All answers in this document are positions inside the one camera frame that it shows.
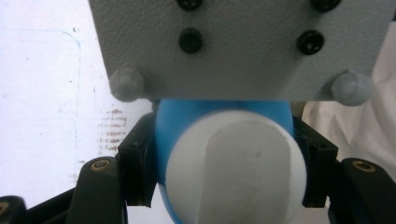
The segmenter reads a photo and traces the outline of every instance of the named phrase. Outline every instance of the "wrinkled white fabric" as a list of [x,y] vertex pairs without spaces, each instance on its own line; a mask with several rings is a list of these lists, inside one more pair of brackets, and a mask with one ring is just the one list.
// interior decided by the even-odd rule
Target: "wrinkled white fabric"
[[389,27],[373,81],[373,95],[364,105],[308,102],[303,120],[339,147],[339,160],[375,162],[396,180],[396,22]]

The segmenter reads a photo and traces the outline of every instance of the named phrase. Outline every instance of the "gray metal plate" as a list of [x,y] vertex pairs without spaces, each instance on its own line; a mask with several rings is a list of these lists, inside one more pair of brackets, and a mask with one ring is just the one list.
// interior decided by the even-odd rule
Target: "gray metal plate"
[[[91,0],[109,76],[137,69],[144,98],[331,100],[346,70],[370,76],[395,0],[344,0],[319,13],[309,0],[204,0],[193,12],[176,0]],[[188,55],[180,33],[199,30],[204,46]],[[326,39],[311,56],[296,48],[307,30]]]

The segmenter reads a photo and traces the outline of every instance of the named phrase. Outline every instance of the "brass screw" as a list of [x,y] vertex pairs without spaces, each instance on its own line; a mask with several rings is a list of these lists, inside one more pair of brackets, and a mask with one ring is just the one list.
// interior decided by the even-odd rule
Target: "brass screw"
[[7,202],[0,203],[0,216],[3,215],[7,211],[8,206],[9,206],[9,204]]
[[372,164],[369,164],[365,161],[353,161],[352,164],[360,169],[361,171],[367,172],[367,173],[373,173],[375,172],[375,167]]
[[107,168],[107,166],[110,164],[110,161],[108,160],[99,160],[94,162],[91,165],[91,170],[93,171],[100,171],[100,170],[104,170]]

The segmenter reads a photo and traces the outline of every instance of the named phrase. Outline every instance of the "white circular cap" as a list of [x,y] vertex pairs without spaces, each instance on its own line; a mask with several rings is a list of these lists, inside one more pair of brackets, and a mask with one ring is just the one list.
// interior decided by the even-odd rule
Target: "white circular cap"
[[304,197],[294,139],[246,111],[207,115],[183,133],[166,169],[170,204],[185,223],[287,223]]

